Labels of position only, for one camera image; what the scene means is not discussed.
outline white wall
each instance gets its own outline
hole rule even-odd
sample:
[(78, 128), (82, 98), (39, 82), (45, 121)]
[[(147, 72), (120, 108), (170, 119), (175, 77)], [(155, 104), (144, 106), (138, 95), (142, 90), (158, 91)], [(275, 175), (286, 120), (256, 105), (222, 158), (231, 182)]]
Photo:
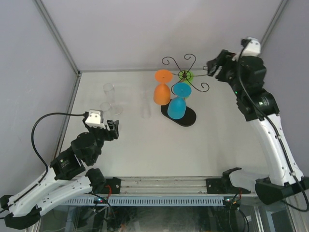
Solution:
[(309, 1), (290, 1), (265, 46), (265, 88), (281, 111), (293, 156), (309, 175)]
[[(44, 171), (31, 147), (31, 129), (40, 116), (66, 111), (75, 75), (32, 1), (1, 1), (0, 31), (2, 196), (17, 193)], [(47, 118), (36, 131), (35, 143), (48, 162), (62, 120)], [(0, 231), (15, 230), (1, 220)]]
[(195, 68), (261, 39), (281, 0), (43, 0), (80, 70)]

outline black cable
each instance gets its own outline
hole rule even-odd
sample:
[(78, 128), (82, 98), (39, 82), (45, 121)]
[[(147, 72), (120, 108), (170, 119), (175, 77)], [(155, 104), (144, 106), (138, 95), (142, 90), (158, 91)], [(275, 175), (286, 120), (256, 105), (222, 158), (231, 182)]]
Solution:
[[(93, 192), (91, 192), (91, 193), (89, 193), (89, 194), (91, 194), (91, 195), (93, 195), (93, 196), (95, 196), (95, 197), (98, 197), (98, 198), (100, 198), (100, 199), (103, 199), (102, 197), (100, 197), (99, 195), (96, 195), (96, 194), (93, 193)], [(109, 208), (111, 209), (112, 215), (114, 216), (115, 229), (116, 229), (116, 228), (117, 228), (117, 220), (116, 220), (115, 212), (114, 212), (114, 210), (112, 209), (111, 204), (109, 204), (108, 200), (105, 200), (105, 203), (109, 206)]]
[(233, 197), (232, 201), (230, 202), (230, 208), (228, 210), (228, 224), (230, 225), (231, 232), (233, 232), (233, 228), (232, 228), (232, 225), (231, 225), (231, 208), (232, 208), (232, 205), (233, 205), (237, 195), (238, 195), (238, 193), (236, 193), (235, 196)]
[[(249, 230), (250, 230), (249, 222), (248, 222), (248, 219), (247, 219), (246, 215), (240, 209), (238, 209), (238, 211), (240, 212), (240, 214), (242, 215), (243, 219), (245, 220), (245, 223), (247, 223), (247, 232), (249, 232)], [(246, 230), (246, 225), (244, 226), (242, 232), (245, 232), (245, 230)]]
[[(56, 112), (56, 113), (50, 113), (50, 114), (46, 114), (42, 117), (40, 117), (33, 125), (33, 128), (32, 128), (32, 131), (31, 131), (31, 144), (32, 144), (32, 147), (33, 147), (33, 150), (34, 152), (36, 153), (36, 155), (39, 157), (39, 159), (42, 161), (42, 163), (44, 164), (45, 168), (46, 168), (46, 171), (45, 173), (43, 174), (43, 176), (41, 177), (41, 179), (38, 181), (37, 184), (35, 184), (34, 186), (32, 186), (28, 191), (26, 191), (24, 194), (22, 194), (19, 198), (17, 198), (14, 203), (18, 202), (21, 198), (23, 198), (24, 196), (26, 196), (29, 192), (31, 192), (36, 186), (38, 186), (39, 183), (42, 182), (42, 180), (46, 177), (47, 173), (48, 173), (48, 165), (47, 163), (45, 162), (45, 160), (42, 158), (42, 156), (40, 156), (37, 148), (35, 147), (35, 144), (34, 144), (34, 131), (38, 125), (38, 123), (48, 117), (48, 116), (51, 116), (51, 115), (65, 115), (65, 116), (85, 116), (85, 114), (80, 114), (80, 115), (75, 115), (75, 114), (67, 114), (67, 113), (60, 113), (60, 112)], [(0, 214), (3, 213), (4, 211), (8, 210), (10, 207), (12, 206), (9, 205), (7, 206), (6, 208), (4, 208), (3, 210), (0, 211)]]
[(298, 184), (298, 186), (299, 186), (299, 188), (300, 188), (302, 194), (304, 195), (307, 208), (306, 208), (306, 209), (299, 209), (299, 208), (297, 208), (297, 207), (295, 207), (295, 206), (293, 206), (293, 205), (287, 203), (287, 202), (284, 201), (284, 200), (281, 200), (281, 201), (282, 201), (284, 204), (290, 206), (291, 208), (293, 208), (293, 209), (295, 209), (295, 210), (298, 210), (298, 211), (301, 211), (301, 212), (307, 212), (307, 211), (309, 211), (309, 201), (308, 201), (308, 198), (307, 198), (307, 196), (306, 196), (306, 193), (305, 193), (303, 187), (301, 186), (301, 184), (299, 183), (298, 179), (296, 178), (296, 176), (295, 176), (295, 174), (294, 174), (294, 171), (293, 171), (293, 168), (292, 168), (292, 166), (291, 166), (291, 163), (290, 163), (288, 154), (287, 154), (287, 152), (286, 152), (286, 149), (285, 149), (285, 147), (284, 147), (283, 141), (282, 141), (282, 139), (280, 138), (279, 131), (278, 131), (278, 129), (276, 128), (275, 124), (272, 122), (272, 120), (271, 120), (263, 111), (261, 111), (261, 110), (258, 108), (258, 106), (254, 103), (254, 101), (253, 101), (252, 98), (250, 97), (249, 93), (247, 92), (247, 90), (246, 90), (246, 88), (245, 88), (245, 86), (244, 86), (244, 84), (243, 84), (243, 82), (242, 82), (241, 75), (240, 75), (240, 69), (241, 69), (240, 58), (241, 58), (241, 56), (242, 56), (243, 51), (246, 49), (247, 45), (248, 45), (250, 42), (251, 42), (251, 40), (248, 40), (247, 44), (243, 47), (243, 49), (241, 50), (241, 52), (240, 52), (240, 54), (239, 54), (239, 58), (238, 58), (238, 62), (237, 62), (237, 77), (238, 77), (238, 80), (239, 80), (239, 82), (240, 82), (240, 84), (241, 84), (241, 87), (242, 87), (244, 93), (246, 94), (248, 100), (250, 101), (250, 103), (254, 106), (254, 108), (255, 108), (264, 118), (266, 118), (266, 120), (270, 123), (270, 125), (271, 125), (272, 128), (274, 129), (275, 134), (276, 134), (276, 136), (277, 136), (277, 139), (278, 139), (278, 141), (279, 141), (279, 143), (280, 143), (280, 146), (281, 146), (281, 148), (282, 148), (284, 157), (285, 157), (285, 159), (286, 159), (287, 165), (288, 165), (288, 167), (289, 167), (289, 169), (290, 169), (290, 172), (291, 172), (290, 174), (293, 176), (295, 182)]

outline blue disc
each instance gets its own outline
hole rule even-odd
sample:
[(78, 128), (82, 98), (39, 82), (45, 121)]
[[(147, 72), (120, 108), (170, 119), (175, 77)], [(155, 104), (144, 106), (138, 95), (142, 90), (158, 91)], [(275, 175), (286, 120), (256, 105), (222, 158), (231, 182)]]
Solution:
[(176, 97), (170, 101), (168, 107), (168, 115), (173, 119), (180, 119), (184, 116), (187, 105), (185, 100), (180, 97)]
[(173, 91), (177, 96), (181, 98), (189, 97), (192, 92), (191, 87), (186, 83), (177, 83), (174, 86)]

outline table surface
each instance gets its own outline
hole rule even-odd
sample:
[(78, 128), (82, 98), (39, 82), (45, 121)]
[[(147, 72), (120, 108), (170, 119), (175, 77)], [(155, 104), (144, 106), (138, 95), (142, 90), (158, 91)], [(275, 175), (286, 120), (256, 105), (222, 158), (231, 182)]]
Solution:
[[(192, 88), (186, 100), (197, 120), (181, 127), (160, 112), (153, 101), (158, 82), (155, 72), (86, 72), (82, 74), (72, 113), (100, 109), (106, 101), (103, 85), (115, 86), (116, 101), (123, 107), (119, 119), (119, 139), (105, 142), (97, 163), (105, 176), (172, 177), (221, 176), (222, 172), (241, 167), (267, 174), (264, 154), (251, 126), (238, 110), (236, 97), (227, 83), (213, 77), (195, 77), (193, 84), (207, 82), (206, 93)], [(194, 71), (195, 75), (205, 71)], [(170, 82), (177, 82), (178, 77)], [(143, 93), (151, 116), (142, 118)], [(62, 150), (80, 133), (87, 131), (80, 117), (70, 117)]]

